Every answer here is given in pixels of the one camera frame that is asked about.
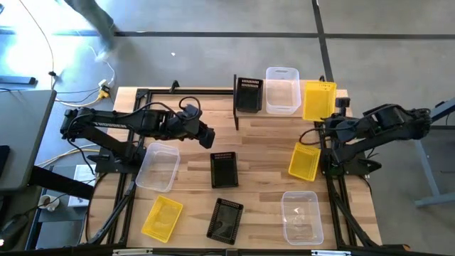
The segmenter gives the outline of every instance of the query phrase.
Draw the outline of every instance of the yellow mesh basket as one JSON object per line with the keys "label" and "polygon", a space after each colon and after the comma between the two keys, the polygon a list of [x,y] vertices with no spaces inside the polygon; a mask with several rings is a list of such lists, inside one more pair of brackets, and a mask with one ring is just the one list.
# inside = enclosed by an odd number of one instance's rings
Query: yellow mesh basket
{"label": "yellow mesh basket", "polygon": [[308,121],[322,121],[335,112],[336,84],[308,81],[305,85],[304,115]]}
{"label": "yellow mesh basket", "polygon": [[142,226],[142,233],[161,242],[168,242],[182,209],[181,203],[158,196]]}
{"label": "yellow mesh basket", "polygon": [[306,181],[314,181],[320,155],[320,149],[297,142],[292,153],[289,174]]}

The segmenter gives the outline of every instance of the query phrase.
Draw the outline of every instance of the black plastic basket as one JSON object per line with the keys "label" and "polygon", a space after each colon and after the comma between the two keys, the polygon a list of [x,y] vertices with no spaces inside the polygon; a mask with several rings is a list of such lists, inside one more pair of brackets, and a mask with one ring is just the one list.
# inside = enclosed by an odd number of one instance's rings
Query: black plastic basket
{"label": "black plastic basket", "polygon": [[234,245],[242,212],[243,205],[221,198],[217,199],[208,226],[207,237]]}
{"label": "black plastic basket", "polygon": [[238,78],[235,108],[242,112],[257,113],[262,109],[263,80]]}
{"label": "black plastic basket", "polygon": [[235,152],[210,154],[210,170],[212,173],[212,188],[239,186]]}

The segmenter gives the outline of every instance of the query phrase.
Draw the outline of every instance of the person's leg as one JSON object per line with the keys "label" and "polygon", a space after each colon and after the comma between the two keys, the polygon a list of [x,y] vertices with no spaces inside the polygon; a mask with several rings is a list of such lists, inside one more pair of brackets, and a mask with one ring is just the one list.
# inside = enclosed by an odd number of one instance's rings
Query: person's leg
{"label": "person's leg", "polygon": [[98,6],[95,0],[65,0],[65,2],[97,29],[101,35],[104,50],[114,49],[114,35],[111,31],[114,20]]}

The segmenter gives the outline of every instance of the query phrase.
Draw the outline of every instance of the clear plastic container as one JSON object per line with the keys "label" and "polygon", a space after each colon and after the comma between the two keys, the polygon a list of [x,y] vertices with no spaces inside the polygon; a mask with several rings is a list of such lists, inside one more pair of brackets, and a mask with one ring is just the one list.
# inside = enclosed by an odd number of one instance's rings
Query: clear plastic container
{"label": "clear plastic container", "polygon": [[267,113],[294,113],[301,105],[299,71],[295,68],[267,68],[265,91]]}
{"label": "clear plastic container", "polygon": [[141,188],[169,192],[180,164],[178,149],[160,143],[152,143],[136,177],[136,185]]}
{"label": "clear plastic container", "polygon": [[284,238],[291,245],[320,245],[322,233],[318,196],[313,191],[283,194],[282,217]]}

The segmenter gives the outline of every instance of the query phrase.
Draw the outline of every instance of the gray floor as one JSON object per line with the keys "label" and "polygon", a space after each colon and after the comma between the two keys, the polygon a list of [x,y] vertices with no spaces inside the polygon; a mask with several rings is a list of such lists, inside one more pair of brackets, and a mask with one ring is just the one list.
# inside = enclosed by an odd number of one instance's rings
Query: gray floor
{"label": "gray floor", "polygon": [[[15,1],[4,1],[0,26],[15,26],[25,34],[0,35],[0,74],[34,75],[37,88],[49,88],[50,55],[39,31]],[[68,7],[54,0],[48,14],[39,14],[24,0],[45,31],[89,29]],[[98,1],[122,31],[316,32],[311,0],[117,0]],[[319,0],[327,33],[455,33],[455,2],[427,0]],[[8,13],[9,6],[15,14]],[[34,38],[35,43],[28,43]],[[232,75],[263,78],[269,66],[294,67],[302,79],[323,74],[316,38],[117,38],[117,57],[109,62],[117,72],[115,86],[230,86]],[[57,91],[94,88],[110,79],[111,70],[95,63],[87,44],[93,37],[50,36]],[[347,88],[355,115],[384,103],[406,108],[432,108],[455,97],[455,41],[327,40],[335,81]],[[78,100],[81,95],[59,95]],[[109,110],[104,100],[96,108]],[[55,103],[37,163],[71,147],[57,132],[67,109]],[[448,121],[455,124],[455,114]],[[455,204],[416,209],[414,200],[430,195],[412,142],[393,142],[377,149],[383,168],[371,175],[373,201],[384,243],[406,243],[413,250],[453,255]],[[81,164],[69,156],[62,165]],[[455,174],[435,175],[442,191],[454,192]],[[39,247],[59,245],[40,238]]]}

